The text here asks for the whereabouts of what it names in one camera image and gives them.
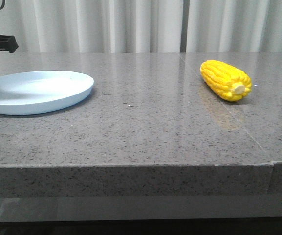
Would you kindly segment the light blue round plate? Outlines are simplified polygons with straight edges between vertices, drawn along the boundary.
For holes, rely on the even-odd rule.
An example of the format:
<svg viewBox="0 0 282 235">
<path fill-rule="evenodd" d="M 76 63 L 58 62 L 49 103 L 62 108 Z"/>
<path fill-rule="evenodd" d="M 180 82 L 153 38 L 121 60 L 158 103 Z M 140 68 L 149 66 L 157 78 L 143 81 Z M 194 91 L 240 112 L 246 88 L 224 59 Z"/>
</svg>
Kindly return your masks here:
<svg viewBox="0 0 282 235">
<path fill-rule="evenodd" d="M 93 84 L 91 76 L 74 71 L 0 76 L 0 114 L 34 115 L 64 109 L 87 98 Z"/>
</svg>

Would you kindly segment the yellow corn cob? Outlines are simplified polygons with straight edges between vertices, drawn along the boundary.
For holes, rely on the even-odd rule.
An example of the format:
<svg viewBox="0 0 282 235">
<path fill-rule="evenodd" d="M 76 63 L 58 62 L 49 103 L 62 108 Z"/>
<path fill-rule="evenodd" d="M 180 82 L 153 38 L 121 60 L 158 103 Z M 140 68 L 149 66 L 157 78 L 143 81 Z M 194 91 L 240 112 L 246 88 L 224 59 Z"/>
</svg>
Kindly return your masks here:
<svg viewBox="0 0 282 235">
<path fill-rule="evenodd" d="M 223 100 L 236 102 L 251 92 L 251 78 L 225 62 L 207 60 L 201 64 L 200 73 L 209 88 Z"/>
</svg>

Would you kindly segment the white pleated curtain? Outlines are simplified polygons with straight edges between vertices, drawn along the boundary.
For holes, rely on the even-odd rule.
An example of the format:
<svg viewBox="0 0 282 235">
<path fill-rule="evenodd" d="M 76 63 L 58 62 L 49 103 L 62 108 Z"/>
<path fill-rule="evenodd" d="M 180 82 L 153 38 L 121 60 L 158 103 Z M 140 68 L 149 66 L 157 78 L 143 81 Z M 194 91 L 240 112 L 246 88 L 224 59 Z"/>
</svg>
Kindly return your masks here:
<svg viewBox="0 0 282 235">
<path fill-rule="evenodd" d="M 21 52 L 282 52 L 282 0 L 6 0 Z"/>
</svg>

